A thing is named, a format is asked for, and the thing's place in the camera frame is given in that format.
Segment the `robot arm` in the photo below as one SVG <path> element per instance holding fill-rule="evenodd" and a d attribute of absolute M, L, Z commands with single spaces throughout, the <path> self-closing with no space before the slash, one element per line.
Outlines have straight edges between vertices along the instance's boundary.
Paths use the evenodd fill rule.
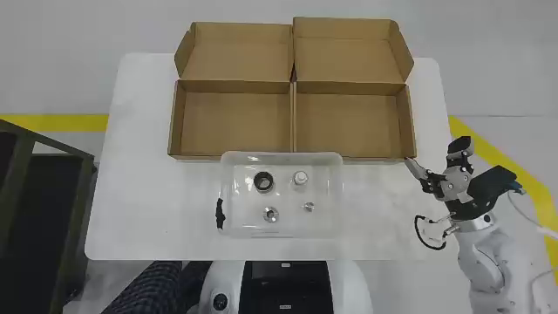
<path fill-rule="evenodd" d="M 502 194 L 510 190 L 525 194 L 525 190 L 515 181 L 516 175 L 501 166 L 473 178 L 473 166 L 468 162 L 471 155 L 473 142 L 464 136 L 448 146 L 447 169 L 442 174 L 421 167 L 413 159 L 405 159 L 422 190 L 444 202 L 450 212 L 447 218 L 451 227 L 444 231 L 441 246 L 432 247 L 422 239 L 418 220 L 438 222 L 424 216 L 415 217 L 418 238 L 431 249 L 443 249 L 445 239 L 455 235 L 459 266 L 471 281 L 469 298 L 474 314 L 538 313 L 533 293 L 540 292 L 529 280 L 531 262 L 501 230 L 492 213 Z"/>

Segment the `cardboard box lid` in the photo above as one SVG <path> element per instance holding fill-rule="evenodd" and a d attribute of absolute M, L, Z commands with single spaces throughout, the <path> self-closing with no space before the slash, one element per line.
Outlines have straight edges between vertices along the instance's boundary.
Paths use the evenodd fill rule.
<path fill-rule="evenodd" d="M 183 80 L 288 82 L 293 55 L 289 24 L 194 22 L 174 63 Z"/>
<path fill-rule="evenodd" d="M 295 17 L 297 81 L 402 84 L 413 66 L 390 19 Z"/>

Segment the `yellow floor tape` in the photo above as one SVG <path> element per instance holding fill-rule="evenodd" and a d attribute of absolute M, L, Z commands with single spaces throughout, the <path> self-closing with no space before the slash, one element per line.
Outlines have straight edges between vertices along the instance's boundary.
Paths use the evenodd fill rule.
<path fill-rule="evenodd" d="M 36 132 L 104 132 L 108 122 L 107 114 L 0 114 L 7 120 Z M 558 215 L 547 187 L 538 182 L 529 172 L 473 132 L 458 118 L 450 116 L 453 137 L 468 135 L 474 139 L 475 153 L 489 165 L 502 165 L 517 174 L 517 181 L 523 185 L 533 199 L 539 222 L 552 230 L 558 230 Z M 548 257 L 552 267 L 558 266 L 558 242 L 545 237 Z M 558 284 L 558 271 L 555 273 Z"/>
<path fill-rule="evenodd" d="M 107 114 L 0 114 L 0 119 L 38 133 L 106 131 Z"/>

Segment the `white tabletop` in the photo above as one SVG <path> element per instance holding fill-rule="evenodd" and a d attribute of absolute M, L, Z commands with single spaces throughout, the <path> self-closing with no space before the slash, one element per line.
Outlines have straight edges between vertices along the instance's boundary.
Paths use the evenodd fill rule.
<path fill-rule="evenodd" d="M 403 163 L 345 163 L 343 233 L 336 239 L 234 239 L 215 227 L 219 162 L 167 155 L 177 73 L 172 54 L 129 54 L 119 67 L 85 253 L 96 260 L 339 259 L 455 257 L 425 248 L 416 214 L 440 218 Z M 451 141 L 437 63 L 415 58 L 407 80 L 419 162 L 446 165 Z"/>

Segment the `cardboard box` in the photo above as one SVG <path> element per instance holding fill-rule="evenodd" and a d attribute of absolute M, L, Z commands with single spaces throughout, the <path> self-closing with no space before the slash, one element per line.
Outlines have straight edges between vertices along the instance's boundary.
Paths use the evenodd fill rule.
<path fill-rule="evenodd" d="M 193 23 L 174 55 L 169 155 L 292 152 L 293 56 L 287 24 Z"/>
<path fill-rule="evenodd" d="M 413 60 L 387 19 L 295 17 L 297 152 L 354 159 L 416 156 Z"/>

